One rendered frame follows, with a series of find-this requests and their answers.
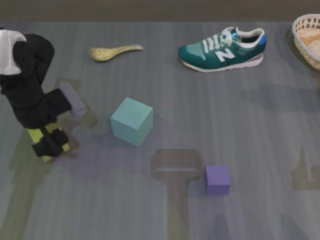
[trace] letter n logo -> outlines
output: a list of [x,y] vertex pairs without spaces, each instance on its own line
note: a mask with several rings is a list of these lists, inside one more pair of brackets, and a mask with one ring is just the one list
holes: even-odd
[[216,51],[215,54],[222,63],[226,61],[226,59],[233,59],[236,57],[229,48],[226,48],[225,52]]

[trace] shoe tongue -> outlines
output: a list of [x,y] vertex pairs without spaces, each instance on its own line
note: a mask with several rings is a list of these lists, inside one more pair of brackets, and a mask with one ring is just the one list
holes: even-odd
[[239,35],[239,31],[237,27],[233,27],[232,29],[230,29],[230,33],[231,33],[232,40],[236,42],[241,42],[241,37]]

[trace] sneaker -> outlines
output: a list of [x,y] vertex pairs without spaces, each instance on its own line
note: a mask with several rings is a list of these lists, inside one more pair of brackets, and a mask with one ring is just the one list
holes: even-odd
[[228,27],[200,42],[181,46],[178,57],[193,70],[211,73],[258,66],[267,44],[261,28],[249,32]]

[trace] cube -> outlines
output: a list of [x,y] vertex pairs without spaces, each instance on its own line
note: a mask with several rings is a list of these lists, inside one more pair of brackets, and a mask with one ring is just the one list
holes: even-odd
[[231,181],[226,165],[205,167],[206,192],[210,195],[225,195],[229,192]]
[[113,135],[139,147],[154,125],[154,110],[126,97],[111,116]]

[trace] wooden floor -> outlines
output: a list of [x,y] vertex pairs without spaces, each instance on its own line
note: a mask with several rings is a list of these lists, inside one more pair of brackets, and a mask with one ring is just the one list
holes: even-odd
[[2,0],[0,21],[292,21],[319,0]]
[[[71,82],[92,114],[85,125],[61,117],[73,152],[47,164],[0,98],[0,240],[319,239],[320,74],[292,47],[290,22],[10,26],[53,43],[44,90]],[[227,26],[265,29],[260,66],[205,74],[180,64],[179,46]],[[126,44],[144,50],[89,58],[92,47]],[[125,97],[154,108],[138,148],[110,129]],[[157,179],[155,167],[172,162],[199,178]],[[211,164],[228,165],[229,195],[205,194]]]

